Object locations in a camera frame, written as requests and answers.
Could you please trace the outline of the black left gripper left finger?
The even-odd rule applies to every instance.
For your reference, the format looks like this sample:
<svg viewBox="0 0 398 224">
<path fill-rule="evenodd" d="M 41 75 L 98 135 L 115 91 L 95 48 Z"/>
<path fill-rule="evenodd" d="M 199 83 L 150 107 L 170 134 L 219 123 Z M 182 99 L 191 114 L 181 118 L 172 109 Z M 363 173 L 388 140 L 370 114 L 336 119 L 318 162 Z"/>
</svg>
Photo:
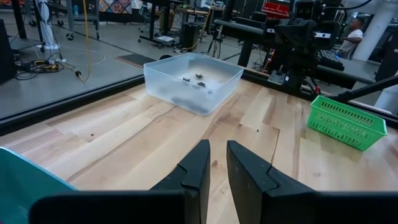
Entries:
<svg viewBox="0 0 398 224">
<path fill-rule="evenodd" d="M 210 142 L 201 140 L 152 190 L 157 223 L 206 223 L 210 191 Z"/>
</svg>

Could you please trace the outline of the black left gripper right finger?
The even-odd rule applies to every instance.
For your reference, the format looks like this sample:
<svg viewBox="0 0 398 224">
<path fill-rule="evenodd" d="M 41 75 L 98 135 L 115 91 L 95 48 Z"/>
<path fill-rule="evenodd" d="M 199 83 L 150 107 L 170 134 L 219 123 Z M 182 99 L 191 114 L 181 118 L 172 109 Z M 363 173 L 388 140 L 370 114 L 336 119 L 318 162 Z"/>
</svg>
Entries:
<svg viewBox="0 0 398 224">
<path fill-rule="evenodd" d="M 227 141 L 228 179 L 240 223 L 315 223 L 316 193 L 236 141 Z"/>
</svg>

